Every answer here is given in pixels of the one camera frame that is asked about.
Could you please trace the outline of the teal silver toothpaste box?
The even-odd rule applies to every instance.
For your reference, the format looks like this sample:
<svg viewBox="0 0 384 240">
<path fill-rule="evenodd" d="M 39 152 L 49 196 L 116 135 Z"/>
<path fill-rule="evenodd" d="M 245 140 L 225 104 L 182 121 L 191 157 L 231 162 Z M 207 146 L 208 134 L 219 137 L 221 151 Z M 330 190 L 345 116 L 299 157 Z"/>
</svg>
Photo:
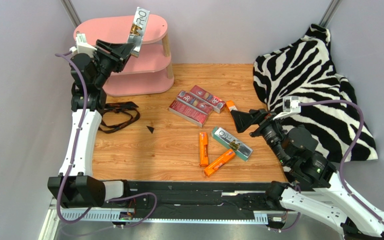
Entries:
<svg viewBox="0 0 384 240">
<path fill-rule="evenodd" d="M 251 147 L 222 127 L 216 126 L 211 131 L 211 136 L 225 148 L 232 149 L 235 154 L 245 162 L 249 160 L 251 154 L 253 153 L 253 149 Z"/>
</svg>

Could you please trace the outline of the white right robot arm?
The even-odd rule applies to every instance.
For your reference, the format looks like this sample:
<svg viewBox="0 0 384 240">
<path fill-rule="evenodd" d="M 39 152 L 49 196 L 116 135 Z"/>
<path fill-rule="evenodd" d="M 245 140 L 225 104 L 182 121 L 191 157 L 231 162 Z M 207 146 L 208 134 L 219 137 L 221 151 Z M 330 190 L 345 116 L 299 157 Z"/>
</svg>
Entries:
<svg viewBox="0 0 384 240">
<path fill-rule="evenodd" d="M 231 111 L 237 132 L 251 125 L 250 135 L 263 137 L 281 165 L 298 184 L 330 199 L 330 204 L 308 197 L 291 185 L 273 181 L 266 190 L 265 202 L 272 208 L 284 208 L 311 217 L 334 229 L 345 240 L 384 240 L 384 211 L 376 208 L 352 188 L 343 185 L 339 171 L 316 152 L 318 141 L 304 126 L 283 130 L 280 121 L 264 109 Z"/>
</svg>

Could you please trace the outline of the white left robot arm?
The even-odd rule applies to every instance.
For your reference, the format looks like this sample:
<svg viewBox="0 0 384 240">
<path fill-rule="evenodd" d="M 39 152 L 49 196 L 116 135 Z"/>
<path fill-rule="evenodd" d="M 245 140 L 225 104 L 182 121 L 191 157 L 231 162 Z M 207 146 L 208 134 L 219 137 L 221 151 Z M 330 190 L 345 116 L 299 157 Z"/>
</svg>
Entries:
<svg viewBox="0 0 384 240">
<path fill-rule="evenodd" d="M 93 177 L 92 158 L 106 105 L 103 85 L 119 73 L 132 56 L 133 43 L 97 40 L 90 53 L 56 54 L 65 59 L 74 79 L 71 88 L 72 129 L 67 153 L 57 176 L 47 188 L 65 209 L 101 207 L 126 193 L 126 181 L 102 181 Z"/>
</svg>

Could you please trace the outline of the pink three-tier shelf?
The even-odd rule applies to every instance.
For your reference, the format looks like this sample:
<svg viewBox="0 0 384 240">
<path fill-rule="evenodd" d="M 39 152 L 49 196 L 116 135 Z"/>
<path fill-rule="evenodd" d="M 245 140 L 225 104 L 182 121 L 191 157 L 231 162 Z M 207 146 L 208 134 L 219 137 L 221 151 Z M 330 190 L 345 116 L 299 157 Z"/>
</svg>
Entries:
<svg viewBox="0 0 384 240">
<path fill-rule="evenodd" d="M 93 45 L 96 40 L 109 43 L 127 41 L 133 16 L 102 17 L 86 20 L 74 33 L 85 34 Z M 138 57 L 130 57 L 122 72 L 113 72 L 103 90 L 112 97 L 158 94 L 174 84 L 172 55 L 168 38 L 167 21 L 151 14 Z"/>
</svg>

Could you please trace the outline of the orange toothpaste box far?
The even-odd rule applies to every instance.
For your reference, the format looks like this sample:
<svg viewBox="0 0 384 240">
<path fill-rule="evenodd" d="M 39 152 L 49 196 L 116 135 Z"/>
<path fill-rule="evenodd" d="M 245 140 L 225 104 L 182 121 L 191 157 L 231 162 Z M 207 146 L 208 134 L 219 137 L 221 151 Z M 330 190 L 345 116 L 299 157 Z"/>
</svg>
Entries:
<svg viewBox="0 0 384 240">
<path fill-rule="evenodd" d="M 230 113 L 232 111 L 237 111 L 238 110 L 236 105 L 235 105 L 235 103 L 232 100 L 228 100 L 225 105 L 226 105 L 226 107 L 227 107 L 227 109 L 228 109 L 228 111 Z"/>
</svg>

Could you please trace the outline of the red toothpaste box back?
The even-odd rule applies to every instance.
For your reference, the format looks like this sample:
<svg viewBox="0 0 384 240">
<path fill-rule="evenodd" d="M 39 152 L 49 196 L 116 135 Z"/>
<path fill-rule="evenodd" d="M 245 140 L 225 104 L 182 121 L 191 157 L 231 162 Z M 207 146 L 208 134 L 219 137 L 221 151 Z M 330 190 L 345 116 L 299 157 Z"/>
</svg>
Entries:
<svg viewBox="0 0 384 240">
<path fill-rule="evenodd" d="M 213 110 L 218 114 L 222 112 L 223 108 L 226 105 L 226 102 L 224 100 L 201 88 L 198 85 L 193 86 L 189 93 L 209 104 L 211 107 L 213 107 Z"/>
</svg>

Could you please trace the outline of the red toothpaste box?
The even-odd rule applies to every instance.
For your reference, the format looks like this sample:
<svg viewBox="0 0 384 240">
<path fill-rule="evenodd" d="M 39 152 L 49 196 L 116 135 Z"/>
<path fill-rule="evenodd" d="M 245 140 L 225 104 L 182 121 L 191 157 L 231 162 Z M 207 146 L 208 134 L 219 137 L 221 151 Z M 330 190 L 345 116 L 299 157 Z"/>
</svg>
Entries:
<svg viewBox="0 0 384 240">
<path fill-rule="evenodd" d="M 177 94 L 176 100 L 206 115 L 210 115 L 213 111 L 211 105 L 184 90 Z"/>
<path fill-rule="evenodd" d="M 223 108 L 226 105 L 226 102 L 224 100 L 201 88 L 198 85 L 193 86 L 189 93 L 209 104 L 211 107 L 213 107 L 213 110 L 218 114 L 222 112 Z"/>
<path fill-rule="evenodd" d="M 188 122 L 202 128 L 208 119 L 208 115 L 202 113 L 192 107 L 182 103 L 178 100 L 174 100 L 168 107 L 171 113 L 187 120 Z"/>
</svg>

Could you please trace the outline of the orange toothpaste box upright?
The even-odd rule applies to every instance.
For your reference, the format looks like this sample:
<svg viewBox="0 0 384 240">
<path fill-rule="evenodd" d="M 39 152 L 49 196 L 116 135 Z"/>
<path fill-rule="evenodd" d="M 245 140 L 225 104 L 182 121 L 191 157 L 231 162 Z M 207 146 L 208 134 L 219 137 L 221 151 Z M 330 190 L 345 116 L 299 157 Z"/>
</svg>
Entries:
<svg viewBox="0 0 384 240">
<path fill-rule="evenodd" d="M 199 166 L 207 167 L 209 165 L 208 156 L 208 134 L 206 132 L 200 132 L 199 137 Z"/>
</svg>

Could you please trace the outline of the red toothpaste box front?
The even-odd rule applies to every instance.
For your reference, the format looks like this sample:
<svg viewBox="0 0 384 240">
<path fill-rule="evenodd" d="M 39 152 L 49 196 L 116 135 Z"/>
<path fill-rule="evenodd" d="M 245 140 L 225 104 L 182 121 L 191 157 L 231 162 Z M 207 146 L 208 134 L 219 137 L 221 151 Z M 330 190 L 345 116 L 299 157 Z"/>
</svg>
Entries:
<svg viewBox="0 0 384 240">
<path fill-rule="evenodd" d="M 202 128 L 208 119 L 208 115 L 202 113 L 192 107 L 182 103 L 178 100 L 174 100 L 168 107 L 171 113 L 187 120 L 188 122 Z"/>
</svg>

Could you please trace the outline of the orange toothpaste box diagonal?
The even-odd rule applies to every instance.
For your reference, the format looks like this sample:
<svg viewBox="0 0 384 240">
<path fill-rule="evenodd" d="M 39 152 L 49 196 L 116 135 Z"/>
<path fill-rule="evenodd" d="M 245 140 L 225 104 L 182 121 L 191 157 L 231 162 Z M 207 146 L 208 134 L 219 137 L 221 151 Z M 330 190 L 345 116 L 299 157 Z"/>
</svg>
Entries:
<svg viewBox="0 0 384 240">
<path fill-rule="evenodd" d="M 232 160 L 235 156 L 236 153 L 232 149 L 227 150 L 203 170 L 204 175 L 206 177 L 212 176 L 215 172 L 217 172 L 222 166 Z"/>
</svg>

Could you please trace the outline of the red toothpaste box middle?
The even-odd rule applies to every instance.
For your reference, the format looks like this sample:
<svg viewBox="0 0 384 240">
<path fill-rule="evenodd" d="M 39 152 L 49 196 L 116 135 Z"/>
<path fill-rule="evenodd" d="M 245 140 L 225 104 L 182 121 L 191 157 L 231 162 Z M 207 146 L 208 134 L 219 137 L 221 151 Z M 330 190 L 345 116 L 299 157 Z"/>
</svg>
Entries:
<svg viewBox="0 0 384 240">
<path fill-rule="evenodd" d="M 176 100 L 206 115 L 210 115 L 213 111 L 211 105 L 184 90 L 177 94 Z"/>
</svg>

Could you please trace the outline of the small black triangle piece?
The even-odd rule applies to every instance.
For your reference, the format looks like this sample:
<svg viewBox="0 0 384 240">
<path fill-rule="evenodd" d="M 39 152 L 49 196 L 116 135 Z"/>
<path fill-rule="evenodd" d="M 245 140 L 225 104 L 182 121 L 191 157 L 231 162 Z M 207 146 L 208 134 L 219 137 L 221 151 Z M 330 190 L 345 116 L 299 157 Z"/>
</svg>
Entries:
<svg viewBox="0 0 384 240">
<path fill-rule="evenodd" d="M 147 128 L 148 128 L 148 130 L 150 131 L 151 134 L 154 133 L 154 131 L 155 131 L 155 128 L 154 128 L 154 127 L 152 127 L 152 126 L 147 126 Z"/>
</svg>

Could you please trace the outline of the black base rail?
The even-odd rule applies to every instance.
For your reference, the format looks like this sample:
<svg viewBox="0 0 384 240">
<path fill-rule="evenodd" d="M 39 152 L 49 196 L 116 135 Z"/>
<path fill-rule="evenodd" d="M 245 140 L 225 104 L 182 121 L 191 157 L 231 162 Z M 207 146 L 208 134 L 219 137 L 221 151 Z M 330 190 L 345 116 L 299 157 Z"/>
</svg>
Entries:
<svg viewBox="0 0 384 240">
<path fill-rule="evenodd" d="M 268 182 L 98 180 L 50 177 L 47 183 L 59 216 L 70 222 L 111 211 L 114 223 L 256 222 L 258 212 L 284 212 L 265 193 Z"/>
</svg>

